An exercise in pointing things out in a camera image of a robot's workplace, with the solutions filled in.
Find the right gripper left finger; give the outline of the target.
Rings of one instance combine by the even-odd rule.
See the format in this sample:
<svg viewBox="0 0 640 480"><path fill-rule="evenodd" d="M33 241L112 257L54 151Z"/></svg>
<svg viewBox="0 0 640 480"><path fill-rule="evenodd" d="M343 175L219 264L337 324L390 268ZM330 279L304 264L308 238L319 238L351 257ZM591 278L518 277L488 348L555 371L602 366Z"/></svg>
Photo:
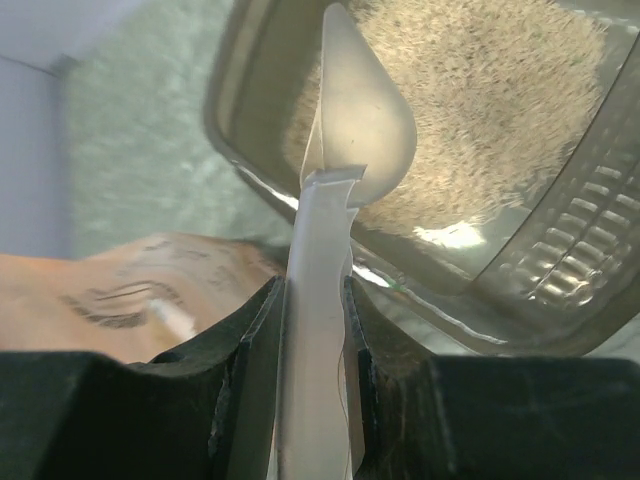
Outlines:
<svg viewBox="0 0 640 480"><path fill-rule="evenodd" d="M1 357L5 479L263 479L285 283L148 363Z"/></svg>

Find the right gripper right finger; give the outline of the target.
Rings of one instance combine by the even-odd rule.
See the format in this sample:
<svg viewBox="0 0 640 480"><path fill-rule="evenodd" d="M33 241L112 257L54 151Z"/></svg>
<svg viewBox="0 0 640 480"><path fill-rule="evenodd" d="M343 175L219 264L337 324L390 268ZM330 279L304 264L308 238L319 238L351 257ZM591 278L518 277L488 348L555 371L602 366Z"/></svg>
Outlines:
<svg viewBox="0 0 640 480"><path fill-rule="evenodd" d="M635 479L639 366L442 356L343 285L358 479Z"/></svg>

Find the orange cat litter bag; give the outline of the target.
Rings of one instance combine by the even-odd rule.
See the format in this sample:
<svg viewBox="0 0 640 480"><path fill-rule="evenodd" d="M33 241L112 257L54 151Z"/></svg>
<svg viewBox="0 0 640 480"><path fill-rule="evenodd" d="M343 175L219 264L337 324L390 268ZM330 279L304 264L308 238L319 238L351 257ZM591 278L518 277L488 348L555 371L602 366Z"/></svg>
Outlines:
<svg viewBox="0 0 640 480"><path fill-rule="evenodd" d="M79 260L4 254L1 348L147 362L238 310L282 271L255 243L185 233Z"/></svg>

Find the translucent plastic scoop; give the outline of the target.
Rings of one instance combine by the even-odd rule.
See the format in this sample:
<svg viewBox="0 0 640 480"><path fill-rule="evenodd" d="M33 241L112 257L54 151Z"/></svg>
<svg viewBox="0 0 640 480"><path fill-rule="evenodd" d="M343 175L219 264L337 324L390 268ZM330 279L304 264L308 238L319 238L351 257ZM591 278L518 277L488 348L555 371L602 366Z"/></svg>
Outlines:
<svg viewBox="0 0 640 480"><path fill-rule="evenodd" d="M416 145L408 102L346 9L328 6L286 273L274 432L281 479L349 473L341 366L351 228L361 208L399 185Z"/></svg>

